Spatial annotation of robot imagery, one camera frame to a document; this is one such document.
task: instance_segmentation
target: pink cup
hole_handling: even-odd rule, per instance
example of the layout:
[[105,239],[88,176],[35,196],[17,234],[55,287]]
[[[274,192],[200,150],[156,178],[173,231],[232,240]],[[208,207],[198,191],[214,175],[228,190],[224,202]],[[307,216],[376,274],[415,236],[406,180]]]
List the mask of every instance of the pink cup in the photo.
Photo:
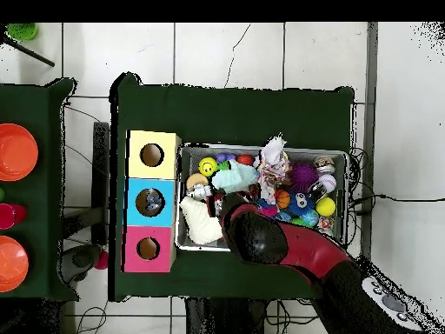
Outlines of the pink cup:
[[26,218],[26,208],[16,204],[0,204],[0,230],[7,230]]

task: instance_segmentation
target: green table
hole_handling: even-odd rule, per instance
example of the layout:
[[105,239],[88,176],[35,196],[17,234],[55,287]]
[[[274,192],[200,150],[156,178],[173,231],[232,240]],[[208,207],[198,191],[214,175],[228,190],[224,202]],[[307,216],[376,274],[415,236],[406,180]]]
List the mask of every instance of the green table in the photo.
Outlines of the green table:
[[291,269],[245,264],[229,252],[178,250],[168,274],[122,273],[125,132],[174,132],[183,143],[254,146],[282,132],[287,147],[349,151],[353,90],[217,90],[138,81],[138,76],[124,73],[110,90],[111,152],[116,153],[110,158],[110,222],[116,224],[110,227],[110,259],[115,263],[114,270],[109,269],[110,299],[315,297]]
[[27,251],[30,267],[23,283],[0,297],[76,299],[76,293],[61,282],[57,261],[62,247],[63,166],[62,104],[74,87],[71,79],[47,86],[0,84],[0,123],[20,124],[37,141],[36,168],[17,182],[1,182],[4,202],[22,204],[27,218],[0,234],[15,238]]

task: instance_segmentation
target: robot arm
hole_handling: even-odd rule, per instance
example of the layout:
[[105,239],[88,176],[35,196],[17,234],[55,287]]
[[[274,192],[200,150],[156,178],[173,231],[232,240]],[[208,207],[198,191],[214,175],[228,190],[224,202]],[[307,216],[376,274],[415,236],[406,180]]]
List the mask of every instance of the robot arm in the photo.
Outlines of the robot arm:
[[240,192],[223,199],[221,224],[242,260],[293,268],[320,291],[314,306],[329,334],[427,334],[332,238],[264,217]]

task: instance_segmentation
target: orange basketball toy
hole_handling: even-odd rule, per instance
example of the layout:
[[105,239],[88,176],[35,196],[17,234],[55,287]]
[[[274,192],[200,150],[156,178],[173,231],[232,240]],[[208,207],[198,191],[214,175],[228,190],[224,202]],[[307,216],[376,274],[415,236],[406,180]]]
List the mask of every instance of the orange basketball toy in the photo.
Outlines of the orange basketball toy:
[[275,199],[278,208],[286,209],[290,203],[290,194],[285,190],[278,190],[275,192]]

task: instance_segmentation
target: yellow ball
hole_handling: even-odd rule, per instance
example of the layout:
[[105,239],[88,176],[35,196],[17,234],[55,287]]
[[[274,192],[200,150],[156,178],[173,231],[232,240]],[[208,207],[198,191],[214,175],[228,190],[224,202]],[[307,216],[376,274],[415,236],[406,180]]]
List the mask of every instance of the yellow ball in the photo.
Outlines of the yellow ball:
[[324,217],[330,217],[335,211],[335,202],[332,198],[324,197],[315,206],[316,212]]
[[216,170],[216,160],[213,157],[205,157],[199,162],[198,170],[205,177],[210,177]]

